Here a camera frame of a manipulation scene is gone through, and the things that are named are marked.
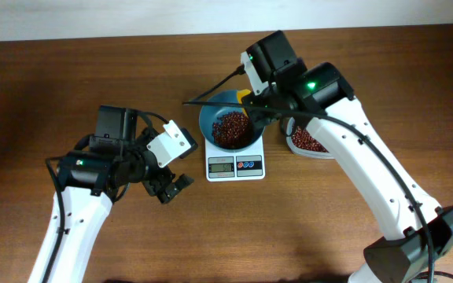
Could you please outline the clear plastic container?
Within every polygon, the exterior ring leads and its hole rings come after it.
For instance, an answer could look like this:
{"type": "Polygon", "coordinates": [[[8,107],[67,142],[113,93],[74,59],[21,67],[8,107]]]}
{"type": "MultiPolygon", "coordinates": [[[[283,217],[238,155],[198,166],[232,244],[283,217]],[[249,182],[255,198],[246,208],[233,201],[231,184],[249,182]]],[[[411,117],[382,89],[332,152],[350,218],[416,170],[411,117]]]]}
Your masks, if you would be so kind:
{"type": "Polygon", "coordinates": [[[323,145],[315,140],[305,129],[296,125],[294,118],[290,118],[285,123],[284,135],[290,151],[296,155],[315,159],[333,159],[333,156],[323,145]]]}

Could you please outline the yellow plastic scoop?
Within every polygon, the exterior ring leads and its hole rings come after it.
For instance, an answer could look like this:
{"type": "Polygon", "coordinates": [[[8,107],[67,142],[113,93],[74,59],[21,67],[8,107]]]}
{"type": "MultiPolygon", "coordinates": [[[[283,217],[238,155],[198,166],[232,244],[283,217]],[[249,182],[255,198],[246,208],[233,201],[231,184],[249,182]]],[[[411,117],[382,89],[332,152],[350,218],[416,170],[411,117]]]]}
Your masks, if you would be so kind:
{"type": "MultiPolygon", "coordinates": [[[[239,104],[239,105],[243,105],[242,99],[243,99],[244,97],[250,95],[251,93],[252,93],[252,91],[251,91],[251,90],[247,90],[247,89],[246,89],[246,90],[238,90],[238,91],[237,91],[237,94],[236,94],[236,95],[237,95],[238,104],[239,104]]],[[[248,115],[248,113],[246,112],[245,108],[242,108],[241,110],[242,110],[242,112],[243,112],[243,114],[244,114],[245,116],[249,117],[249,115],[248,115]]]]}

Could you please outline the blue bowl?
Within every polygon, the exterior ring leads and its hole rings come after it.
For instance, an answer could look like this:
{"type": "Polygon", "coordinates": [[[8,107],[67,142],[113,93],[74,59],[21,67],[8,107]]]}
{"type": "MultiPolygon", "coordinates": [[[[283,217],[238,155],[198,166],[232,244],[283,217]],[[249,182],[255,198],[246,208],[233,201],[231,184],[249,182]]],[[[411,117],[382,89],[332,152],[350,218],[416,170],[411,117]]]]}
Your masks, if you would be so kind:
{"type": "Polygon", "coordinates": [[[205,141],[232,153],[251,147],[264,132],[264,128],[254,128],[243,108],[230,106],[203,106],[199,126],[205,141]]]}

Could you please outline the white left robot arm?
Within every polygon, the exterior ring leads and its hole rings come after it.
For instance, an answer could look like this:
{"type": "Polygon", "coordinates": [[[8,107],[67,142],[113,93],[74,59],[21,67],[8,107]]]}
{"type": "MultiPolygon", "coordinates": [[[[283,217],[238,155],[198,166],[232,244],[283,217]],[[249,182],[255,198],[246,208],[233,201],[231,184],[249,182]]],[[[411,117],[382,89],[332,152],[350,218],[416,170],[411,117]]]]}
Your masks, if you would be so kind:
{"type": "Polygon", "coordinates": [[[94,133],[67,154],[46,159],[53,210],[31,282],[81,282],[104,221],[130,185],[142,184],[167,204],[193,183],[168,165],[196,150],[196,141],[173,120],[165,119],[158,132],[153,117],[153,112],[102,105],[94,133]]]}

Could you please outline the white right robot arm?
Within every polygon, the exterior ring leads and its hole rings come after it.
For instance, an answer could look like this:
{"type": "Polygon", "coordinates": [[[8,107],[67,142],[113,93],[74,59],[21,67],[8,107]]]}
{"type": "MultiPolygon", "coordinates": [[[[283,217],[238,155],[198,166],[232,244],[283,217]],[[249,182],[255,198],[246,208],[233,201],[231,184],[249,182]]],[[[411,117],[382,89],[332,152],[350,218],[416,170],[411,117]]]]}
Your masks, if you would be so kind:
{"type": "Polygon", "coordinates": [[[293,118],[338,162],[366,201],[381,238],[364,249],[352,282],[432,282],[453,247],[453,206],[407,173],[331,63],[308,68],[282,31],[252,44],[241,64],[253,92],[242,99],[256,127],[293,118]]]}

